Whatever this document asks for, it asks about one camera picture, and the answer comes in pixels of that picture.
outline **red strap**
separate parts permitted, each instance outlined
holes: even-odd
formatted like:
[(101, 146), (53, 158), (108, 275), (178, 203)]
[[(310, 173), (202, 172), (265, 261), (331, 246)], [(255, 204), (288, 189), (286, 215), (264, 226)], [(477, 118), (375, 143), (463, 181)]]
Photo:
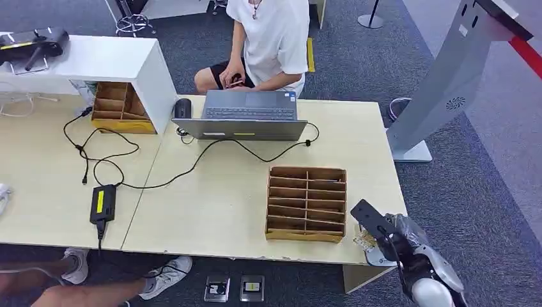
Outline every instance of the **red strap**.
[(527, 62), (534, 72), (542, 79), (542, 56), (534, 50), (529, 43), (514, 36), (509, 42), (516, 52)]

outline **laptop keyboard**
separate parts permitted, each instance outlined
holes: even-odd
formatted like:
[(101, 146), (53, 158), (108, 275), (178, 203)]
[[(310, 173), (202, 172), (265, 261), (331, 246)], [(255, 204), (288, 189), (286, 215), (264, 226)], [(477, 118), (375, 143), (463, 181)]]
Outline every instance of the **laptop keyboard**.
[(295, 120), (294, 109), (263, 109), (249, 107), (207, 107), (207, 118), (234, 120)]

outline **white t-shirt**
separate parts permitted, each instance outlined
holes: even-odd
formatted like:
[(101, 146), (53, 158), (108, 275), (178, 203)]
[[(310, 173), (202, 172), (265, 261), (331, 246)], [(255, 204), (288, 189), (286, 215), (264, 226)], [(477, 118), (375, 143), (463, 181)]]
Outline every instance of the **white t-shirt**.
[(308, 71), (309, 1), (262, 0), (253, 19), (249, 0), (229, 0), (226, 12), (245, 28), (245, 69), (254, 85), (280, 72), (302, 74), (301, 80), (281, 89), (299, 97)]

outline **white sneaker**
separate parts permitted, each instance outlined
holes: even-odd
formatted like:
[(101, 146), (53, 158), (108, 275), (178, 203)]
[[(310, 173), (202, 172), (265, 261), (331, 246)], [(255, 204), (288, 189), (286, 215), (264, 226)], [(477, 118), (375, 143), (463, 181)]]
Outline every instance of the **white sneaker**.
[(87, 255), (88, 249), (66, 248), (63, 259), (68, 258), (69, 256), (76, 256), (79, 260), (79, 266), (75, 271), (62, 275), (62, 279), (67, 280), (74, 285), (82, 283), (88, 276), (88, 263), (86, 261)]
[[(192, 268), (192, 257), (190, 256), (180, 256), (177, 259), (169, 261), (166, 265), (175, 267), (179, 270), (182, 270), (186, 273)], [(158, 269), (152, 270), (149, 272), (149, 275), (156, 275), (160, 272), (161, 267)], [(139, 294), (142, 299), (148, 300), (162, 293), (165, 289), (173, 286), (178, 283), (181, 279), (186, 276), (185, 273), (176, 271), (170, 267), (165, 267), (162, 271), (162, 274), (156, 277), (156, 284), (154, 287), (146, 293)]]

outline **person's hand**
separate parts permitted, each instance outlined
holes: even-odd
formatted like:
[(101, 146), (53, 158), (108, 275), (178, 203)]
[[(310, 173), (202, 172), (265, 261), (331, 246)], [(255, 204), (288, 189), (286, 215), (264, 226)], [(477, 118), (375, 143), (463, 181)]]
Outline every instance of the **person's hand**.
[(254, 89), (246, 86), (235, 86), (234, 88), (228, 88), (228, 91), (254, 91)]
[(245, 67), (243, 67), (241, 58), (232, 58), (230, 59), (226, 69), (219, 76), (222, 87), (229, 88), (232, 78), (237, 74), (241, 75), (240, 80), (245, 82)]

